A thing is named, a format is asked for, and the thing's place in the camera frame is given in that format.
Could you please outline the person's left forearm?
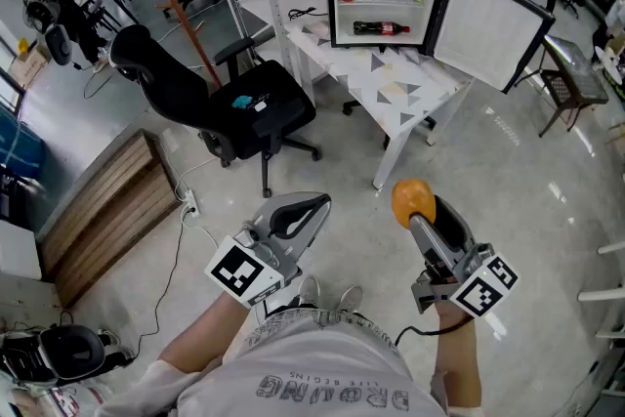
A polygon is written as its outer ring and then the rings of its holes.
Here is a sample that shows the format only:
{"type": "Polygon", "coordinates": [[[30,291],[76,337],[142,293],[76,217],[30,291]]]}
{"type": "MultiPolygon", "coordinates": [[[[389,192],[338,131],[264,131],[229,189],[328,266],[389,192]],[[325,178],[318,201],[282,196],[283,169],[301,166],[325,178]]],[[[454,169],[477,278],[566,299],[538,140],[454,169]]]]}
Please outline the person's left forearm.
{"type": "Polygon", "coordinates": [[[217,300],[162,351],[159,360],[183,373],[202,372],[221,358],[244,324],[249,309],[228,293],[217,300]]]}

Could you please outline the black padded chair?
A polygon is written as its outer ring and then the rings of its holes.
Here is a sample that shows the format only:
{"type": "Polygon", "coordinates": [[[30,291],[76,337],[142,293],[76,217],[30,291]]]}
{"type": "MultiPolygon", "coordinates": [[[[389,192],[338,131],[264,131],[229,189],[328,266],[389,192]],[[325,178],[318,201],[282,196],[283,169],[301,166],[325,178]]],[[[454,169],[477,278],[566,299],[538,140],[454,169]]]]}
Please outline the black padded chair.
{"type": "Polygon", "coordinates": [[[0,375],[22,387],[62,387],[126,367],[134,359],[106,329],[66,324],[0,334],[0,375]]]}

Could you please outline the small white fridge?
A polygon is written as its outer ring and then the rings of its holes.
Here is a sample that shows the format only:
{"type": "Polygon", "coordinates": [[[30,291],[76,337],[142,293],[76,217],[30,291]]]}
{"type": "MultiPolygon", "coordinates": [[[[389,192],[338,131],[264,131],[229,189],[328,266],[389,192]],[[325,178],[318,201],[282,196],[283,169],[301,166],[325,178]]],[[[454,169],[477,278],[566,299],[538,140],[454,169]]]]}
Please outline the small white fridge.
{"type": "Polygon", "coordinates": [[[334,47],[404,46],[507,92],[555,19],[529,0],[327,0],[334,47]],[[396,36],[354,35],[355,21],[394,21],[396,36]]]}

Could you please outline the orange fruit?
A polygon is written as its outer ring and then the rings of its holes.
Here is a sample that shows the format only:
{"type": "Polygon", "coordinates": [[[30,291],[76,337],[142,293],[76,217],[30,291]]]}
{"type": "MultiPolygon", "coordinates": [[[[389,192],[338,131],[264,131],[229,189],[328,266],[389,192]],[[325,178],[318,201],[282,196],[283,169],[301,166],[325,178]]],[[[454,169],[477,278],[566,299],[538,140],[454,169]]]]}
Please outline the orange fruit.
{"type": "Polygon", "coordinates": [[[405,229],[410,229],[410,220],[415,214],[429,223],[436,220],[436,198],[429,185],[419,179],[404,179],[395,184],[392,209],[397,222],[405,229]]]}

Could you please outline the wooden slat pallet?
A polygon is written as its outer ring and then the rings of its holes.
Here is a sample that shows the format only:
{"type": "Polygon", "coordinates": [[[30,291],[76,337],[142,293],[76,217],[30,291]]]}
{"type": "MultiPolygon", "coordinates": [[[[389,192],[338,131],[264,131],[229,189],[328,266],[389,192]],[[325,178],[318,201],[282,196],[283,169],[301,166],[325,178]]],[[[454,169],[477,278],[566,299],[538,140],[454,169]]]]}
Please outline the wooden slat pallet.
{"type": "Polygon", "coordinates": [[[180,206],[155,137],[137,132],[78,191],[42,241],[44,275],[61,306],[72,308],[180,206]]]}

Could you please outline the cardboard box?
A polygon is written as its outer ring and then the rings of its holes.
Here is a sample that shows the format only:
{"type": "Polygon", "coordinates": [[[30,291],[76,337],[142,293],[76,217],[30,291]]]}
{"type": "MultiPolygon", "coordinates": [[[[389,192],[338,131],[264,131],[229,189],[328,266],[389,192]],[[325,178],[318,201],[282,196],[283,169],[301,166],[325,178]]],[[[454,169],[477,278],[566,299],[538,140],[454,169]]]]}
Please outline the cardboard box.
{"type": "Polygon", "coordinates": [[[37,44],[27,54],[15,58],[8,72],[23,89],[27,89],[50,60],[48,49],[37,44]]]}

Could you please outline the blue container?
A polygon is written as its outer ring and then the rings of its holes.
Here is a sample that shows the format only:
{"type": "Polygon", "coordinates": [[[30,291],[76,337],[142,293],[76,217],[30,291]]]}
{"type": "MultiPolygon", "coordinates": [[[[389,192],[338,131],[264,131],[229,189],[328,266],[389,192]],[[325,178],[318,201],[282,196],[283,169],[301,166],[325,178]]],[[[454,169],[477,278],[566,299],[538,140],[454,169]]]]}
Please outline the blue container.
{"type": "Polygon", "coordinates": [[[0,165],[19,177],[37,180],[45,160],[45,143],[0,104],[0,165]]]}

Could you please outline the white table triangle pattern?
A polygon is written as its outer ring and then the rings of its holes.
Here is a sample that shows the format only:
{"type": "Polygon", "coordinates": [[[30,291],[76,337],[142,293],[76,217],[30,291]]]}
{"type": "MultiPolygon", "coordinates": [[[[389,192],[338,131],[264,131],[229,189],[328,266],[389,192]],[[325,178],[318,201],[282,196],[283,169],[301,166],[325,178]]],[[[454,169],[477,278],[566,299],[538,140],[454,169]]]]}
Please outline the white table triangle pattern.
{"type": "Polygon", "coordinates": [[[477,79],[414,49],[333,48],[329,22],[289,23],[301,82],[313,94],[308,63],[343,85],[389,137],[372,185],[381,189],[412,131],[433,146],[477,79]]]}

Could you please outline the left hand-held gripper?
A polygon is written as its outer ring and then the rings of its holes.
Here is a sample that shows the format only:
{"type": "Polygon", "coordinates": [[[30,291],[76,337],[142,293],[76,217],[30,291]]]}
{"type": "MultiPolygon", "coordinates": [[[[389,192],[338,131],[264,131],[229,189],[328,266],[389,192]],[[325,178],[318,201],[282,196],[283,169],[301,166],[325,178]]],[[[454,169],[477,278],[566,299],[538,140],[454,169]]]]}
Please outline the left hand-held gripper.
{"type": "Polygon", "coordinates": [[[331,197],[297,191],[269,198],[262,219],[246,221],[227,236],[204,273],[246,308],[266,300],[301,274],[298,261],[325,224],[331,197]]]}

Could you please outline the white box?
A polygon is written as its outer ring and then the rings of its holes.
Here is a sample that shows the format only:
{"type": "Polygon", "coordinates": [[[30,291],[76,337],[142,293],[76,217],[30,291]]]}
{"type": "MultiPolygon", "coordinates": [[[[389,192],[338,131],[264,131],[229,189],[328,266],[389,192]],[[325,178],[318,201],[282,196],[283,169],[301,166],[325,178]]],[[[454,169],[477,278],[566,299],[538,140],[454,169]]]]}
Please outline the white box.
{"type": "Polygon", "coordinates": [[[0,220],[0,272],[41,280],[34,233],[0,220]]]}

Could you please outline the dark glass-top side table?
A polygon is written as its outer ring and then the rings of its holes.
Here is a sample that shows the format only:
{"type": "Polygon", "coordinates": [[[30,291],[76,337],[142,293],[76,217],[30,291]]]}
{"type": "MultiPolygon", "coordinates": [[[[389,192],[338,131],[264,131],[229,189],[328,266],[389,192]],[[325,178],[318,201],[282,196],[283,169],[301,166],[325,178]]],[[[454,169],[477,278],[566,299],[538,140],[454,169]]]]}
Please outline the dark glass-top side table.
{"type": "Polygon", "coordinates": [[[543,42],[543,57],[548,56],[555,69],[543,68],[540,63],[538,75],[552,98],[555,111],[549,122],[539,133],[542,138],[561,117],[569,111],[569,132],[575,125],[582,110],[597,104],[606,104],[608,95],[600,78],[592,68],[591,61],[573,42],[547,35],[543,42]]]}

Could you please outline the grey sneaker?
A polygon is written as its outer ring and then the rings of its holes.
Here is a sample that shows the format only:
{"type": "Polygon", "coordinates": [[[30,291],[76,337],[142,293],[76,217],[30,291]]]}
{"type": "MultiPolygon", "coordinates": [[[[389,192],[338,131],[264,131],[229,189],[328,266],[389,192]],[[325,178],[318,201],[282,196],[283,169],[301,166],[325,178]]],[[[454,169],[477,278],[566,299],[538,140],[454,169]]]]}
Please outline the grey sneaker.
{"type": "Polygon", "coordinates": [[[317,279],[311,275],[305,277],[298,289],[298,305],[300,307],[318,306],[320,297],[320,285],[317,279]]]}
{"type": "Polygon", "coordinates": [[[363,289],[360,286],[349,287],[341,296],[338,311],[357,313],[363,300],[363,289]]]}

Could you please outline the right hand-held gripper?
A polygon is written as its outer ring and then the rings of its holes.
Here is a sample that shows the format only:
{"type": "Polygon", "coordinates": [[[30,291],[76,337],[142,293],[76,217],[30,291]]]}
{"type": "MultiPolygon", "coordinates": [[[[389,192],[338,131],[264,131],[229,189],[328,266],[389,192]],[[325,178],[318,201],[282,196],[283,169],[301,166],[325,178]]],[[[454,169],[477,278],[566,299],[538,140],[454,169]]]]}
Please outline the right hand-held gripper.
{"type": "Polygon", "coordinates": [[[429,265],[411,286],[419,312],[448,301],[472,317],[484,317],[508,298],[519,283],[519,274],[490,243],[476,244],[467,222],[451,204],[438,195],[435,202],[435,229],[419,213],[409,222],[410,232],[429,265]],[[438,234],[458,262],[451,269],[440,255],[438,234]]]}

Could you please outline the black mesh office chair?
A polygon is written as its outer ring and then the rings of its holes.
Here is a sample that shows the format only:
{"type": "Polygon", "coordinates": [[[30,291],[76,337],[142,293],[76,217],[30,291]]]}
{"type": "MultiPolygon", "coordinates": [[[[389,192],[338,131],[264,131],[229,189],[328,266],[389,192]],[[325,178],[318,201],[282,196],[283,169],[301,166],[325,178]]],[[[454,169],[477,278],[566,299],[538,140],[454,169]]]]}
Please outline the black mesh office chair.
{"type": "Polygon", "coordinates": [[[238,55],[254,46],[254,39],[245,37],[216,55],[215,63],[226,65],[229,73],[229,83],[216,90],[210,90],[199,74],[171,56],[143,25],[134,24],[118,32],[109,60],[128,80],[140,85],[159,115],[198,130],[223,167],[235,159],[259,155],[263,196],[269,198],[269,161],[283,146],[307,151],[315,161],[320,160],[321,151],[290,137],[311,123],[316,111],[281,63],[266,60],[239,71],[238,55]],[[246,109],[232,107],[239,96],[250,96],[253,102],[246,109]],[[267,107],[257,111],[255,105],[260,102],[267,107]]]}

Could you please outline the black grey chair back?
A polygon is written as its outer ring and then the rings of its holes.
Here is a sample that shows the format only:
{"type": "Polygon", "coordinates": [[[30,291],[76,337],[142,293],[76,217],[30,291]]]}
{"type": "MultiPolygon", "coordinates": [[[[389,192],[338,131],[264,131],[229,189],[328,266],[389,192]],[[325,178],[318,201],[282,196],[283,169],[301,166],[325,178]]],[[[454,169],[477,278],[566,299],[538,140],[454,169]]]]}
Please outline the black grey chair back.
{"type": "Polygon", "coordinates": [[[53,60],[58,65],[67,65],[71,62],[72,42],[62,25],[51,24],[44,33],[44,39],[53,60]]]}

